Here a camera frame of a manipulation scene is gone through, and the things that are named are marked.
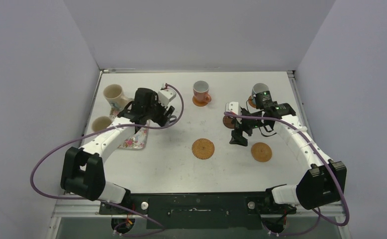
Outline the blue mug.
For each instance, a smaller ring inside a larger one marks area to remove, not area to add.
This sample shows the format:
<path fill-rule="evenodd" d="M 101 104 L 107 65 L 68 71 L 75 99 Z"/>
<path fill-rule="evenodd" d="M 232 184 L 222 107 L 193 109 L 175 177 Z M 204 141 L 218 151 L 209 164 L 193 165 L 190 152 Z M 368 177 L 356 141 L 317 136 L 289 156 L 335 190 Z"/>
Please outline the blue mug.
<path fill-rule="evenodd" d="M 251 96 L 254 98 L 256 94 L 266 92 L 269 87 L 264 83 L 256 83 L 252 88 Z"/>

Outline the pink mug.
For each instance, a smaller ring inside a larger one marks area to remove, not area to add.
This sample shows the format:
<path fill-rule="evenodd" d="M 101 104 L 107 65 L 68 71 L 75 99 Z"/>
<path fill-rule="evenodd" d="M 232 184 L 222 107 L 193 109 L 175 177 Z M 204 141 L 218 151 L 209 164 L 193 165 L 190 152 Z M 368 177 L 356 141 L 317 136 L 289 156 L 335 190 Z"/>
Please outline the pink mug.
<path fill-rule="evenodd" d="M 200 102 L 211 102 L 209 84 L 205 81 L 197 81 L 193 85 L 193 94 Z"/>

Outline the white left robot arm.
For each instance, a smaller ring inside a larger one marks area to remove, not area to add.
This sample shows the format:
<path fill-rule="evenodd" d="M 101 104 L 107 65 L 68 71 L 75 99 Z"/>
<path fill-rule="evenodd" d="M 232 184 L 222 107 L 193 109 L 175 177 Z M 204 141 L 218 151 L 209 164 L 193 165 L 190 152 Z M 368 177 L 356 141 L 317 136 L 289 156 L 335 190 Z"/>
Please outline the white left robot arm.
<path fill-rule="evenodd" d="M 137 89 L 134 100 L 118 113 L 108 128 L 92 133 L 94 138 L 80 148 L 71 147 L 66 151 L 61 188 L 90 201 L 112 202 L 112 208 L 119 214 L 127 213 L 131 209 L 130 191 L 106 180 L 104 162 L 125 140 L 148 128 L 147 122 L 158 124 L 159 129 L 175 123 L 175 108 L 169 103 L 180 96 L 169 84 L 157 92 Z"/>

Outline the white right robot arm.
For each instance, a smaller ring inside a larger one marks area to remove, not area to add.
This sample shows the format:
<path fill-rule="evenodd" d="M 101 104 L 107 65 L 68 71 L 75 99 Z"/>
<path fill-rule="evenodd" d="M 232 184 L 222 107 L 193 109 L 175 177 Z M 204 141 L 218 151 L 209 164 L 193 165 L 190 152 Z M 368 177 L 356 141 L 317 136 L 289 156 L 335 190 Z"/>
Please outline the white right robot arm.
<path fill-rule="evenodd" d="M 257 111 L 249 112 L 238 102 L 225 105 L 225 115 L 235 125 L 230 144 L 247 146 L 249 136 L 256 128 L 270 128 L 292 152 L 304 170 L 304 176 L 296 184 L 285 184 L 268 189 L 270 196 L 264 199 L 265 209 L 276 213 L 284 204 L 301 205 L 307 210 L 330 203 L 345 201 L 344 188 L 347 168 L 341 161 L 333 161 L 311 139 L 307 128 L 300 122 L 295 110 L 288 103 L 273 101 L 270 91 L 254 95 Z"/>

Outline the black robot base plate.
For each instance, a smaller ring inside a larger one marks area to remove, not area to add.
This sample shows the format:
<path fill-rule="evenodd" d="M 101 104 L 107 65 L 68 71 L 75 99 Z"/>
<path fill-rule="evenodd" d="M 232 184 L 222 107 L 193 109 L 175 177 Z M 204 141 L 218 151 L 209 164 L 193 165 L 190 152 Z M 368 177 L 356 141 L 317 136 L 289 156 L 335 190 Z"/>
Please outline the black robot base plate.
<path fill-rule="evenodd" d="M 131 194 L 123 203 L 166 229 L 260 230 L 262 218 L 281 224 L 296 207 L 277 204 L 267 192 Z"/>

